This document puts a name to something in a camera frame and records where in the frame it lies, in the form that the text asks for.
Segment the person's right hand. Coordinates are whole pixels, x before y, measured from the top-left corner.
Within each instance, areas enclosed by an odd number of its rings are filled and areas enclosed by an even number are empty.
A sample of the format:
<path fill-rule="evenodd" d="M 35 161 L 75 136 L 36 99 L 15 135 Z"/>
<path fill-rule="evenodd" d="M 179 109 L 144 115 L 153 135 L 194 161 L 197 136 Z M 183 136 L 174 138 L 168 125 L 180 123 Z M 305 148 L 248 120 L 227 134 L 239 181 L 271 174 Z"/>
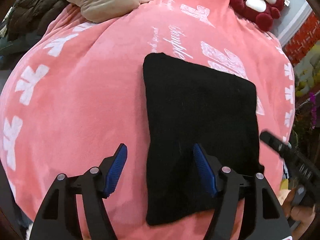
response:
<path fill-rule="evenodd" d="M 293 230 L 292 238 L 300 239 L 313 222 L 316 212 L 315 207 L 292 206 L 292 200 L 295 196 L 295 190 L 280 190 L 277 198 L 283 208 L 285 217 L 291 217 L 300 224 Z"/>

